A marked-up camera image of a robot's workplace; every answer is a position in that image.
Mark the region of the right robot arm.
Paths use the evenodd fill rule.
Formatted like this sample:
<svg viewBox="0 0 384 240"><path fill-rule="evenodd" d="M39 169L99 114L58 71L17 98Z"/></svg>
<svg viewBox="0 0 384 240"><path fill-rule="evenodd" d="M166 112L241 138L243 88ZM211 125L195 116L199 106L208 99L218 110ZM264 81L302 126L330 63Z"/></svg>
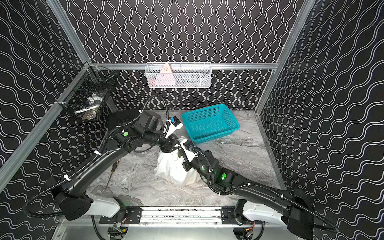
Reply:
<svg viewBox="0 0 384 240"><path fill-rule="evenodd" d="M281 214L281 220L292 234L311 240L314 229L338 233L339 228L318 214L309 197L299 189L281 190L251 181L242 175L221 167L210 151L203 151L192 141L184 141L181 147L195 157L183 165L186 171L194 169L206 179L211 191L220 196L236 195L253 203L263 204Z"/></svg>

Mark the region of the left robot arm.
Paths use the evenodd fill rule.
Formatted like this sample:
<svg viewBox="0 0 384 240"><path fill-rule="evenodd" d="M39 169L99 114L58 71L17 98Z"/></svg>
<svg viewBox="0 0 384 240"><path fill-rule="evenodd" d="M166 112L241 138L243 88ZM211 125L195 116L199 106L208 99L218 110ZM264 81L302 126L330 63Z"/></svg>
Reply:
<svg viewBox="0 0 384 240"><path fill-rule="evenodd" d="M166 120L145 107L128 109L109 115L109 128L100 147L76 169L68 174L47 182L47 189L29 198L23 212L32 218L50 218L65 216L69 221L76 220L89 213L96 199L87 194L91 183L117 161L134 152L143 145L150 148L158 146L162 152L176 150L180 143L173 135L182 123L179 118L171 117L166 108ZM51 193L60 212L39 214L30 210L30 205L41 196Z"/></svg>

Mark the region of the white plastic bag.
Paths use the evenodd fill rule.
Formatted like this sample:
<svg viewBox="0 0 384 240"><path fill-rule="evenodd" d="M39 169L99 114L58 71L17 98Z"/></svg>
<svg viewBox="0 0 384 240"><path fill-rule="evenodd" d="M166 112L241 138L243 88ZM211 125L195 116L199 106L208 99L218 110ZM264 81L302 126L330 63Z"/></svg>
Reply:
<svg viewBox="0 0 384 240"><path fill-rule="evenodd" d="M195 157L191 151L187 151L184 147L181 147L180 143L176 143L176 150L172 150L170 153L160 152L157 159L157 167L155 168L155 174L164 180L178 185L187 186L192 185L200 181L200 175L194 169L186 171L183 167L185 161L180 150L184 150L188 161L191 162Z"/></svg>

